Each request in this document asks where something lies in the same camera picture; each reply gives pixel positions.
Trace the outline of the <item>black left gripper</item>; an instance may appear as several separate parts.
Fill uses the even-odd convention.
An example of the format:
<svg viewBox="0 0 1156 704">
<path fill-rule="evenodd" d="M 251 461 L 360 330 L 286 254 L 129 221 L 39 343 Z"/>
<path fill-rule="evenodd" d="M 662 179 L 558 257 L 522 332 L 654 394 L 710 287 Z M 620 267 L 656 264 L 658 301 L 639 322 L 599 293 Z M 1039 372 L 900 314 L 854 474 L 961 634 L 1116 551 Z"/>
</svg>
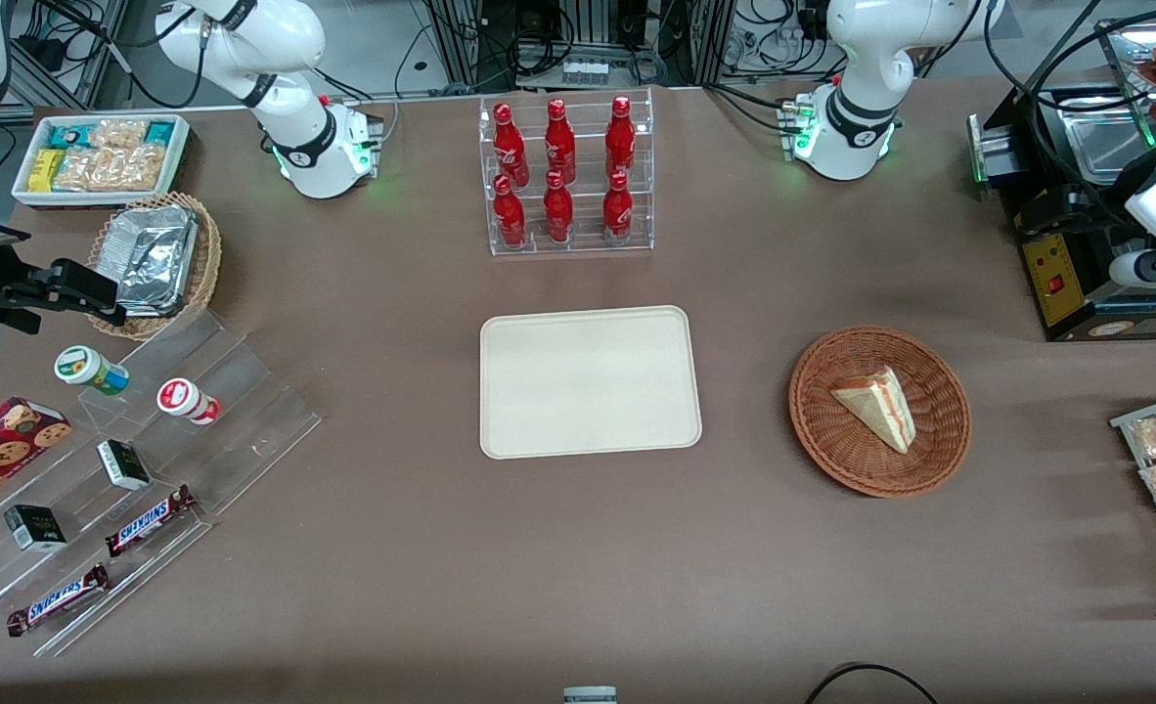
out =
<svg viewBox="0 0 1156 704">
<path fill-rule="evenodd" d="M 1094 255 L 1146 249 L 1151 236 L 1127 212 L 1125 203 L 1144 186 L 1155 168 L 1156 147 L 1131 160 L 1116 181 L 1102 192 L 1085 180 L 1066 183 L 1062 191 L 1042 191 L 1018 206 L 1016 229 L 1027 237 L 1039 237 L 1055 231 L 1065 218 L 1070 232 L 1095 232 L 1091 235 Z"/>
</svg>

